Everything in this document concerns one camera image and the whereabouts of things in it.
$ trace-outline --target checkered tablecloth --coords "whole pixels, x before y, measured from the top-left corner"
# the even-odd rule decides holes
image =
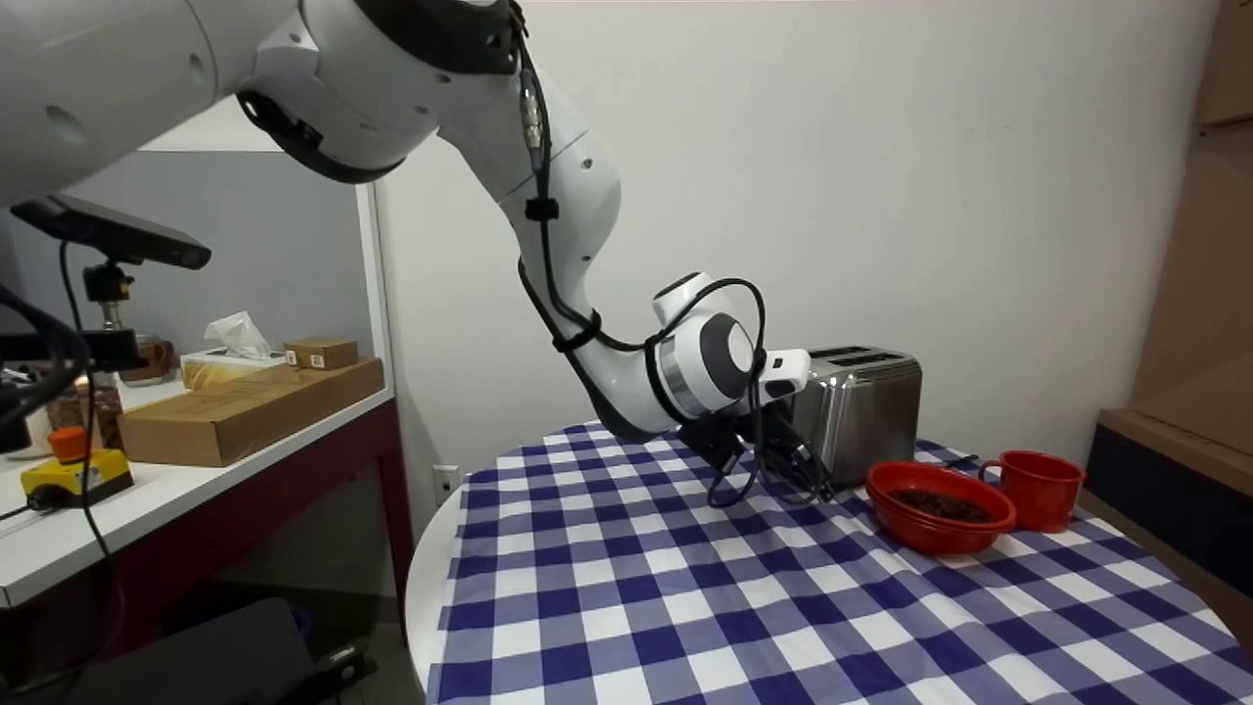
[[[1230,630],[1097,516],[929,560],[860,489],[714,507],[708,475],[594,421],[476,468],[426,697],[1253,699]]]

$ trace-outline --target red plate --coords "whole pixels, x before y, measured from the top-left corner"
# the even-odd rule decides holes
[[[1007,492],[929,460],[875,460],[865,489],[882,531],[925,556],[982,553],[1015,524]]]

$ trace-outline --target cable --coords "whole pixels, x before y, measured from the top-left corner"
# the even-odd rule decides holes
[[[14,507],[9,507],[9,511],[0,511],[0,522],[13,522],[13,516],[18,516],[18,511],[28,511],[30,506],[14,506]]]
[[[515,69],[515,76],[522,76],[522,88],[515,88],[522,134],[523,134],[523,148],[527,148],[531,180],[537,180],[537,195],[527,198],[527,217],[537,217],[537,225],[541,225],[543,284],[548,284],[553,309],[562,322],[573,322],[584,331],[591,331],[607,348],[652,355],[652,343],[661,343],[704,297],[714,297],[715,291],[729,291],[729,284],[744,284],[750,294],[750,302],[754,302],[754,341],[750,341],[750,355],[754,358],[749,366],[749,417],[750,417],[750,447],[763,450],[758,373],[763,373],[767,306],[763,306],[763,294],[749,278],[715,278],[715,283],[701,284],[652,335],[647,335],[639,343],[604,331],[594,317],[584,317],[579,309],[573,309],[561,297],[557,267],[553,267],[553,231],[548,231],[548,224],[561,216],[561,203],[548,193],[548,180],[553,180],[553,120],[548,120],[548,97],[543,97],[541,69],[537,69],[531,54],[527,54],[527,44],[523,44],[523,23],[515,23],[515,49],[522,49],[522,69]],[[708,501],[723,485],[729,464],[715,468],[715,479],[708,485]],[[749,464],[749,481],[732,492],[729,506],[749,496],[749,489],[754,485],[754,475],[758,475],[754,464],[758,464],[758,458]]]
[[[73,284],[69,284],[69,263],[66,263],[66,246],[69,241],[61,241],[57,246],[57,275],[61,275],[61,294],[66,294],[66,302],[69,302],[69,317],[73,317],[73,331],[78,331],[78,341],[82,341],[82,313],[78,313],[78,297],[73,297]],[[95,545],[100,549],[100,566],[108,571],[108,586],[113,586],[113,599],[117,599],[117,617],[104,626],[104,634],[100,634],[100,655],[113,646],[113,639],[117,639],[117,626],[124,623],[124,583],[121,583],[121,576],[117,576],[117,565],[113,565],[113,549],[104,545],[104,535],[100,535],[100,529],[96,529],[96,522],[95,522],[95,507],[88,507],[88,496],[87,496],[87,489],[88,489],[88,447],[95,447],[95,426],[96,426],[96,366],[95,366],[95,358],[87,365],[87,409],[82,409],[87,417],[82,417],[82,426],[87,426],[87,452],[82,452],[82,464],[78,464],[78,507],[82,507],[82,516],[87,516],[87,524],[88,524],[88,535],[95,535]]]
[[[0,399],[13,403],[13,407],[0,415],[0,426],[9,426],[9,421],[23,421],[34,407],[43,407],[43,403],[49,403],[57,392],[66,392],[66,386],[82,374],[88,352],[87,352],[87,341],[82,341],[73,330],[66,330],[66,326],[54,322],[49,313],[28,306],[28,302],[23,302],[18,294],[13,294],[9,284],[0,284],[0,306],[13,309],[13,313],[18,313],[18,317],[34,330],[34,335],[43,341],[43,348],[47,348],[47,355],[49,355],[49,373],[47,373],[39,385],[18,386],[18,392],[0,392]]]
[[[548,120],[548,97],[543,97],[543,80],[541,80],[541,69],[523,46],[523,32],[515,35],[515,46],[522,46],[522,130],[527,137],[527,155],[531,155],[531,180],[537,180],[537,224],[541,224],[541,251],[543,251],[543,284],[548,284],[548,302],[561,317],[569,317],[573,326],[579,330],[591,330],[594,322],[584,317],[579,309],[573,309],[562,297],[561,297],[561,284],[557,284],[557,267],[553,267],[553,231],[548,231],[548,217],[557,216],[553,207],[553,195],[548,195],[548,180],[553,180],[553,120]],[[714,284],[704,284],[677,317],[669,317],[667,330],[659,330],[650,341],[639,341],[639,343],[627,343],[609,331],[594,331],[594,341],[604,341],[607,348],[617,348],[617,352],[643,352],[647,343],[669,335],[693,309],[697,302],[704,302],[714,291],[723,291],[723,284],[744,284],[750,297],[754,297],[754,313],[758,313],[758,330],[754,330],[754,341],[763,341],[763,297],[750,283],[744,278],[715,278]]]

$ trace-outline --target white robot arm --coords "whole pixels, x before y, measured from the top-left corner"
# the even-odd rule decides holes
[[[233,92],[304,169],[360,184],[432,134],[509,216],[522,283],[617,438],[784,399],[806,352],[767,352],[723,284],[659,294],[643,343],[604,331],[584,275],[617,174],[541,84],[513,0],[0,0],[0,207],[66,187]]]

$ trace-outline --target silver toaster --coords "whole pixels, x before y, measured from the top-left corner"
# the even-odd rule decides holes
[[[925,366],[885,348],[815,348],[789,429],[834,485],[860,485],[872,460],[911,458]]]

